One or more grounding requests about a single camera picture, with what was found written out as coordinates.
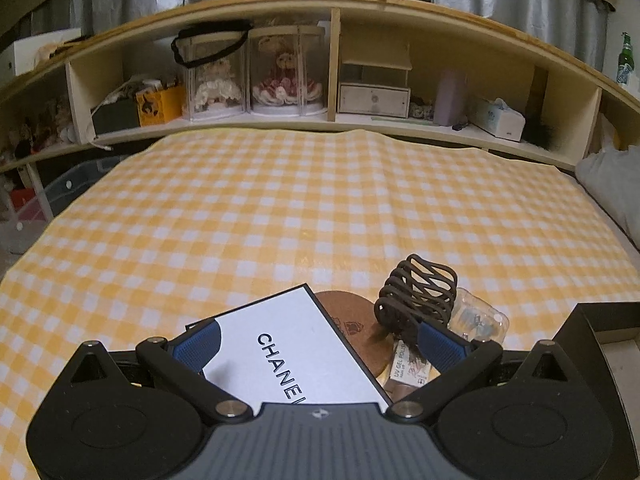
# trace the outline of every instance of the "bottle label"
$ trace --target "bottle label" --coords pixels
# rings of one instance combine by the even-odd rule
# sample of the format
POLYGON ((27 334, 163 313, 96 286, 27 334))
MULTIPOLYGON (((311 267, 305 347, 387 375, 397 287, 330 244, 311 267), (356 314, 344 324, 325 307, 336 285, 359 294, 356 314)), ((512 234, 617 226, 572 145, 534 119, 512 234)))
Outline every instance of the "bottle label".
POLYGON ((626 85, 629 83, 629 74, 633 72, 631 65, 625 63, 618 66, 618 75, 616 76, 616 83, 626 85))

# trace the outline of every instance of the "green bottle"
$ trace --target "green bottle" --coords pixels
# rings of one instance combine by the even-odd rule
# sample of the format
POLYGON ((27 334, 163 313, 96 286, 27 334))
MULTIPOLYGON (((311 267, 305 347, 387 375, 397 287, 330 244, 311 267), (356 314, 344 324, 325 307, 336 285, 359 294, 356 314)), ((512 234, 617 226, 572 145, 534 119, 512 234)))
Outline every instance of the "green bottle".
POLYGON ((629 74, 634 71, 636 67, 634 65, 634 51, 631 47, 631 37, 624 32, 622 36, 625 38, 622 45, 622 52, 618 56, 618 75, 616 76, 616 82, 618 84, 628 84, 629 74))

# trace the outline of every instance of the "transparent cylinder box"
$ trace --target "transparent cylinder box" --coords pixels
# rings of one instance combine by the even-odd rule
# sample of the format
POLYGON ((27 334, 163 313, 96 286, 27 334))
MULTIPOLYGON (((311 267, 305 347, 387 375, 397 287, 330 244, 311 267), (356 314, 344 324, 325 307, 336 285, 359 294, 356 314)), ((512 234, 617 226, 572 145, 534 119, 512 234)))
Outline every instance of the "transparent cylinder box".
POLYGON ((283 25, 249 31, 251 112, 304 116, 326 111, 325 30, 283 25))
MULTIPOLYGON (((205 60, 241 41, 242 32, 212 32, 177 40, 186 63, 205 60)), ((191 121, 215 120, 245 111, 244 68, 246 44, 213 62, 185 68, 187 98, 184 117, 191 121)))

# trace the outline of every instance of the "checkered tablecloth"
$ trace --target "checkered tablecloth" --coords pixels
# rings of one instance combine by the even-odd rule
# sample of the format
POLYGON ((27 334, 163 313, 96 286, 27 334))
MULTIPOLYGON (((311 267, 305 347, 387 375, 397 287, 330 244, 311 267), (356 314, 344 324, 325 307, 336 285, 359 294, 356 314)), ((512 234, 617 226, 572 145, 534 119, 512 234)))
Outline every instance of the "checkered tablecloth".
POLYGON ((640 279, 558 170, 357 130, 220 129, 160 140, 74 202, 0 285, 0 478, 34 478, 24 435, 86 339, 130 349, 307 282, 375 300, 408 254, 507 314, 505 346, 640 279))

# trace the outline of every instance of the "wall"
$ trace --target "wall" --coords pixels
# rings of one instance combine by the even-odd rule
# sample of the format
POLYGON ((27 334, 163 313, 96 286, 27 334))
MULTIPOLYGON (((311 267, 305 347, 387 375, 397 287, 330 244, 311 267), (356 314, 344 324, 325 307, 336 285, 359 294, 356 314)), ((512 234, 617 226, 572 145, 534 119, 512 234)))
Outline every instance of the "wall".
POLYGON ((618 71, 618 55, 622 50, 622 33, 631 35, 634 46, 636 73, 640 68, 640 0, 618 0, 616 12, 607 19, 607 46, 604 53, 604 75, 615 79, 618 71))

